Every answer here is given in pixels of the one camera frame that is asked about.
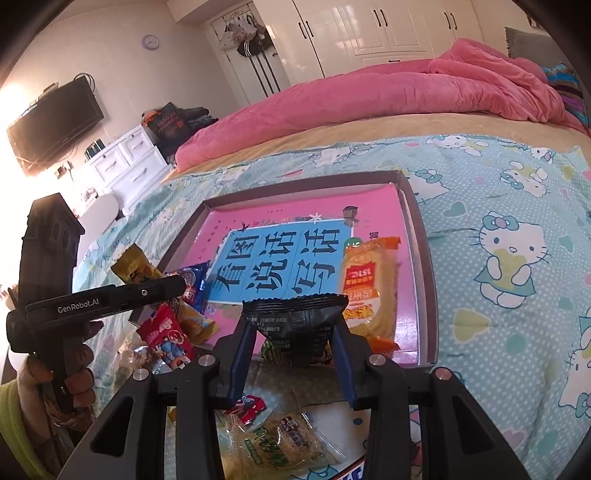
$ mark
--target human hand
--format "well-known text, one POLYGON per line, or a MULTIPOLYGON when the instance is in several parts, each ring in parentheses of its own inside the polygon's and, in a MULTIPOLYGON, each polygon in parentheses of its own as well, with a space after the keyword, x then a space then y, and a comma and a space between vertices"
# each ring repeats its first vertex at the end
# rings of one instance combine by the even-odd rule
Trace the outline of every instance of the human hand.
MULTIPOLYGON (((94 337, 101 328, 103 328, 103 322, 90 322, 85 340, 94 337)), ((92 390, 95 379, 92 371, 87 368, 94 357, 91 348, 82 344, 76 352, 81 370, 66 378, 64 382, 73 396, 73 404, 76 407, 76 411, 72 414, 61 412, 57 404, 46 396, 40 397, 38 385, 51 383, 53 372, 34 355, 29 355, 27 358, 18 373, 18 393, 23 422, 39 442, 50 438, 46 412, 52 423, 81 432, 88 430, 94 421, 94 416, 88 407, 95 401, 95 393, 92 390)))

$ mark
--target pink blanket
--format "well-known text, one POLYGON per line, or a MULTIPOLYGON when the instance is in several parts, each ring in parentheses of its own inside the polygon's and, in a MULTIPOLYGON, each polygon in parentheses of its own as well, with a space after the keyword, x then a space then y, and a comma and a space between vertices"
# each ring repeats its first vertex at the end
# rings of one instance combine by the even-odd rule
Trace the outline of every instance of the pink blanket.
POLYGON ((295 85, 197 132, 176 154, 179 171, 322 125, 405 113, 484 111, 588 134, 564 110, 544 72, 462 38, 437 59, 367 67, 295 85))

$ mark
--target wall-mounted television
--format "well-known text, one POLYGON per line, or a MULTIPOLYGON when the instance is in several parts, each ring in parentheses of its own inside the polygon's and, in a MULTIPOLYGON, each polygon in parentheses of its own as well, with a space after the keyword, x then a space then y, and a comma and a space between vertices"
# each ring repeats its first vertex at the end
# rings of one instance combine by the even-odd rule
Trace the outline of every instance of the wall-mounted television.
POLYGON ((35 175, 104 118, 85 76, 43 95, 7 129, 22 170, 35 175))

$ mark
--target ceiling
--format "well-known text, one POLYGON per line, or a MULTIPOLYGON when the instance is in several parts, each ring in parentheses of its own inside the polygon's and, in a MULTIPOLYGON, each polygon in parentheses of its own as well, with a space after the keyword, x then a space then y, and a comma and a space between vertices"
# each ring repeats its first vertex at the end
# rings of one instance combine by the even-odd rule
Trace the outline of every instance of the ceiling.
POLYGON ((116 7, 117 5, 147 3, 163 4, 166 3, 166 1, 167 0, 74 0, 54 21, 57 22, 64 20, 65 18, 74 17, 75 15, 92 12, 93 10, 99 10, 101 8, 116 7))

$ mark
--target blue snack package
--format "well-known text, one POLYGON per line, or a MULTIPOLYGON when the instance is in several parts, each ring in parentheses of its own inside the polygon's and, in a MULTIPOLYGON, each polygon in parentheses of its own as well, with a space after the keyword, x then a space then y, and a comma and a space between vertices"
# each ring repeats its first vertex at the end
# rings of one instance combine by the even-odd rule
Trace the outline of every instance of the blue snack package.
POLYGON ((187 283, 187 288, 181 297, 199 313, 205 312, 205 275, 209 262, 179 268, 167 275, 180 275, 187 283))

